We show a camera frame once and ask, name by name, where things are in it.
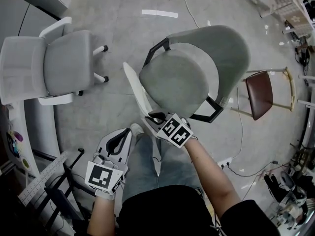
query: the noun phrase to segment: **gray upholstered chair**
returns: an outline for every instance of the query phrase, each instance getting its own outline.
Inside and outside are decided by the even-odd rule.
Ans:
[[[170,49],[170,45],[175,43],[194,45],[212,58],[219,75],[215,100],[208,95],[208,83],[199,65],[187,54]],[[165,52],[152,59],[160,47]],[[248,47],[239,33],[227,26],[209,26],[172,34],[154,46],[149,51],[139,79],[144,90],[161,108],[185,118],[211,123],[227,105],[231,91],[247,71],[249,62]],[[147,105],[146,101],[137,97],[141,96],[140,86],[135,83],[131,67],[126,63],[124,67],[132,89],[137,91],[135,95],[139,106]],[[205,100],[215,112],[211,116],[196,115],[195,111]],[[146,115],[149,111],[150,108],[142,112]]]
[[[73,93],[104,83],[108,77],[93,73],[91,33],[76,31],[52,43],[45,36],[71,24],[65,17],[41,32],[39,37],[7,37],[0,53],[0,98],[3,105],[38,98],[42,105],[57,105],[73,100]]]

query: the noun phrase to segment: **concrete floor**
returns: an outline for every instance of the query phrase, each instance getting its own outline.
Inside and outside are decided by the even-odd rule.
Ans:
[[[244,37],[251,52],[250,70],[289,67],[294,75],[297,98],[306,99],[306,87],[303,80],[298,79],[301,68],[294,59],[290,36],[282,34],[284,26],[281,21],[274,16],[260,18],[257,7],[249,0],[187,2],[201,27],[208,23],[227,25]],[[175,12],[178,18],[142,15],[143,9]],[[77,174],[84,176],[87,161],[92,160],[103,136],[129,127],[133,122],[140,123],[138,106],[124,74],[123,62],[128,62],[139,73],[151,47],[170,33],[195,29],[196,25],[184,0],[72,0],[65,16],[73,18],[73,30],[88,29],[93,33],[95,47],[104,44],[109,47],[106,54],[100,54],[95,59],[95,72],[109,76],[110,81],[85,91],[72,104],[55,108],[61,149],[83,147],[86,150],[74,168]],[[173,49],[183,50],[194,57],[207,75],[209,94],[216,98],[219,82],[212,60],[194,47],[174,45]],[[274,101],[289,104],[290,88],[286,77],[273,73],[270,77]],[[247,92],[242,82],[239,83],[239,92],[240,109],[249,111]],[[237,107],[236,88],[228,107],[232,106]],[[242,127],[239,115],[228,107],[212,124],[191,120],[194,133],[216,161],[233,157],[240,150]],[[211,111],[211,107],[203,105],[197,112],[210,114]],[[258,121],[241,116],[244,126],[242,151],[232,161],[231,168],[240,174],[250,175],[272,160],[280,164],[288,162],[293,153],[289,143],[296,143],[300,138],[305,113],[305,107],[296,105],[293,113],[273,107]],[[243,198],[255,176],[239,177],[227,168],[224,171]],[[78,191],[75,195],[84,205],[92,208],[93,200],[87,195]],[[121,207],[119,199],[121,189],[116,197],[116,215]],[[266,184],[258,179],[246,199],[254,199],[263,210],[272,202]]]

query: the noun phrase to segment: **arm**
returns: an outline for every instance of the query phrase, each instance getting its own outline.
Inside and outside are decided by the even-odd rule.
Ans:
[[[114,200],[96,197],[88,226],[88,234],[91,236],[115,235],[114,204]]]
[[[197,170],[201,185],[221,219],[225,211],[241,200],[226,174],[197,139],[190,138],[185,147]]]

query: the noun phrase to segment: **chair seat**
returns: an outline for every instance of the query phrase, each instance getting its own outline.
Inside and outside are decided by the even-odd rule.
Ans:
[[[255,73],[246,79],[247,91],[252,109],[252,118],[258,120],[271,109],[272,87],[266,71]]]
[[[163,109],[189,118],[206,100],[209,86],[199,65],[178,50],[150,61],[139,79],[149,96]]]
[[[71,93],[93,86],[93,50],[88,30],[67,34],[47,47],[44,79],[50,95]]]

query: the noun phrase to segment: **white tape mark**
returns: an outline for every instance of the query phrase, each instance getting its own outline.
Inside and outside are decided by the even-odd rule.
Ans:
[[[178,18],[178,14],[175,12],[168,12],[168,11],[161,11],[161,10],[142,10],[141,14]]]

